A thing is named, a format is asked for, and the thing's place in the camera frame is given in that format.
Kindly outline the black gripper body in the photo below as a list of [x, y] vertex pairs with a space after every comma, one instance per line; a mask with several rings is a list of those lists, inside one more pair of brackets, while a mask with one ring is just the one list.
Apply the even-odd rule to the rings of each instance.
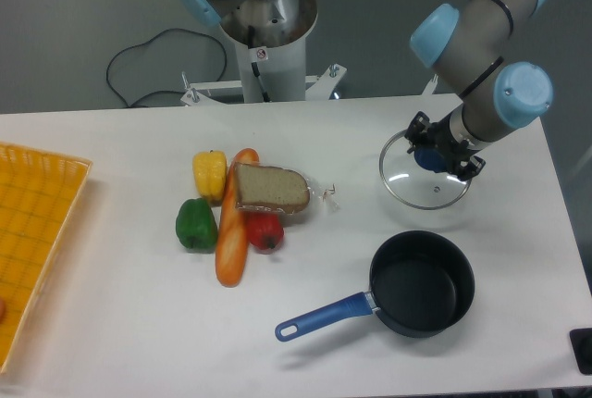
[[427, 130], [427, 144], [423, 149], [423, 169], [467, 171], [474, 153], [466, 139], [458, 142], [452, 136], [448, 122], [433, 123]]

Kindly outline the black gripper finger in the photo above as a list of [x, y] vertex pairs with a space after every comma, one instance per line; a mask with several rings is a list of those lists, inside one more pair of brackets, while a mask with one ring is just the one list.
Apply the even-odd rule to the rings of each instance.
[[408, 154], [413, 153], [418, 148], [429, 145], [428, 130], [429, 117], [423, 111], [419, 111], [413, 117], [405, 132], [405, 139], [409, 144], [407, 149]]
[[468, 160], [460, 161], [455, 169], [458, 180], [471, 180], [484, 168], [486, 161], [477, 155], [472, 155]]

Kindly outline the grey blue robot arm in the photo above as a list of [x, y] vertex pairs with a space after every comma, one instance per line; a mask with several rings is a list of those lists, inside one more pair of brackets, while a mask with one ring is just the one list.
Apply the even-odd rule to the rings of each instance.
[[[218, 26], [236, 48], [246, 102], [305, 97], [305, 39], [317, 19], [315, 0], [180, 0], [203, 25]], [[547, 73], [508, 64], [501, 44], [546, 0], [469, 0], [444, 4], [413, 32], [410, 46], [461, 104], [433, 122], [418, 114], [405, 132], [417, 165], [470, 180], [479, 152], [544, 114], [553, 100]]]

